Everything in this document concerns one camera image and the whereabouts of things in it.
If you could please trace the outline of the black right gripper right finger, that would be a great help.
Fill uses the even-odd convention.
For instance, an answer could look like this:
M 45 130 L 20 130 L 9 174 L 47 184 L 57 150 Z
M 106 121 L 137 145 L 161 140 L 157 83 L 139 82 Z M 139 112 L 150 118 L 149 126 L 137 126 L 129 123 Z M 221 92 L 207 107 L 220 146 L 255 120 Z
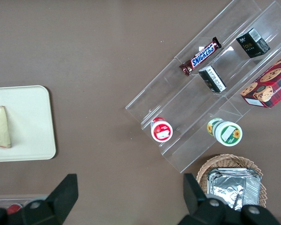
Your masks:
M 214 198 L 207 198 L 191 173 L 184 174 L 183 196 L 189 213 L 182 218 L 180 225 L 224 224 L 226 217 L 224 203 Z

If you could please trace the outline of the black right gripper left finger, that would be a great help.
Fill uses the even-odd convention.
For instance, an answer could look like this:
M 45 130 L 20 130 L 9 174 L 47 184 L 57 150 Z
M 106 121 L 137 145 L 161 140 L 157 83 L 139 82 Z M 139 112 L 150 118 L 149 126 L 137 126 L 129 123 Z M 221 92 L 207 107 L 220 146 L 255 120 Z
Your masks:
M 45 198 L 21 210 L 24 225 L 62 225 L 78 200 L 77 175 L 68 174 Z

